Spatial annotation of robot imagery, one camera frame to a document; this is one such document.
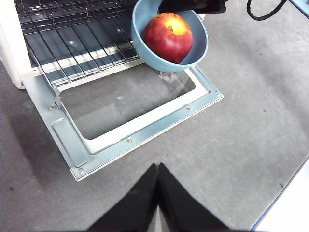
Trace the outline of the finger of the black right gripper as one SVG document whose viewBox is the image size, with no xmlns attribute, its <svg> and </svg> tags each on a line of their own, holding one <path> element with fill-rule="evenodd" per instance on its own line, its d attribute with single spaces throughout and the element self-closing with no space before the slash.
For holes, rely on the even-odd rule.
<svg viewBox="0 0 309 232">
<path fill-rule="evenodd" d="M 206 6 L 194 9 L 197 14 L 222 14 L 226 11 L 226 0 L 207 0 Z"/>
<path fill-rule="evenodd" d="M 178 12 L 191 10 L 196 6 L 195 0 L 163 0 L 158 8 L 159 12 Z"/>
</svg>

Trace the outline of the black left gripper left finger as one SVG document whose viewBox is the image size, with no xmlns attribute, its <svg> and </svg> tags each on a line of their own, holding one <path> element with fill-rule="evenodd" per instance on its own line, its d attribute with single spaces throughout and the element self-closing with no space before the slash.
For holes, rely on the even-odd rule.
<svg viewBox="0 0 309 232">
<path fill-rule="evenodd" d="M 158 166 L 152 164 L 128 193 L 101 216 L 88 232 L 145 232 L 156 209 Z"/>
</svg>

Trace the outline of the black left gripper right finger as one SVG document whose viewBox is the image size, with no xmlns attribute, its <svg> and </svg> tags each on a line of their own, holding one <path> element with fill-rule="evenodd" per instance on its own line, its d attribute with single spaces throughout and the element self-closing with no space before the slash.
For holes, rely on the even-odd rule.
<svg viewBox="0 0 309 232">
<path fill-rule="evenodd" d="M 200 204 L 163 164 L 158 166 L 158 203 L 173 232 L 226 232 L 229 228 Z"/>
</svg>

